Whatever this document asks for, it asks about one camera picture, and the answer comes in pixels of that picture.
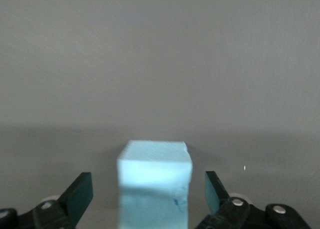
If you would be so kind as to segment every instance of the block top face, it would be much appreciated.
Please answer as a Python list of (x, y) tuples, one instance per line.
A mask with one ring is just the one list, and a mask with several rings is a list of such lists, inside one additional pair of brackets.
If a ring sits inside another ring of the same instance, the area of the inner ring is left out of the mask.
[(131, 140), (118, 159), (142, 162), (192, 163), (187, 145), (183, 141)]

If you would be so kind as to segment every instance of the gray surface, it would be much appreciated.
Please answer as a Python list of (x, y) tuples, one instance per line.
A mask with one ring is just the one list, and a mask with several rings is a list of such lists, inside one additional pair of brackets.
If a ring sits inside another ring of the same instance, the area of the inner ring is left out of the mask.
[(92, 171), (78, 228), (115, 228), (123, 146), (173, 140), (193, 160), (190, 228), (205, 170), (318, 228), (319, 1), (0, 0), (0, 207)]

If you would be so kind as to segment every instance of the silver screw head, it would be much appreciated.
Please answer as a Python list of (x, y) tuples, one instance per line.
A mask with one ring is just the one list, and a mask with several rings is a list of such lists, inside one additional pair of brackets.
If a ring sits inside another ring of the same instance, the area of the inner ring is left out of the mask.
[(237, 207), (241, 207), (243, 204), (244, 204), (244, 202), (242, 201), (242, 200), (240, 200), (240, 199), (233, 199), (232, 200), (232, 203), (235, 205), (235, 206), (237, 206)]
[(51, 206), (52, 206), (51, 202), (47, 201), (41, 206), (41, 209), (45, 210), (45, 209), (48, 209)]
[(0, 212), (0, 218), (5, 218), (8, 214), (9, 212), (7, 210)]
[(276, 212), (276, 213), (279, 213), (279, 214), (285, 214), (286, 213), (286, 209), (284, 209), (282, 206), (279, 206), (279, 205), (275, 205), (273, 207), (273, 210)]

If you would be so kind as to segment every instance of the light blue block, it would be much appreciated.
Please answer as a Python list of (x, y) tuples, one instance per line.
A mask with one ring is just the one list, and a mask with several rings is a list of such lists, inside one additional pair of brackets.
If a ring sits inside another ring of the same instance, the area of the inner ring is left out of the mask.
[(117, 160), (119, 229), (187, 229), (192, 161), (184, 142), (130, 141)]

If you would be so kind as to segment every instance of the rectangular block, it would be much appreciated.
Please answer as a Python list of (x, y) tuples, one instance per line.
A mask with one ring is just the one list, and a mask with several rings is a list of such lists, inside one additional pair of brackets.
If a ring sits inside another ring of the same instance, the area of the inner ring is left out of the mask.
[(130, 141), (117, 161), (119, 229), (187, 229), (192, 161), (184, 142)]

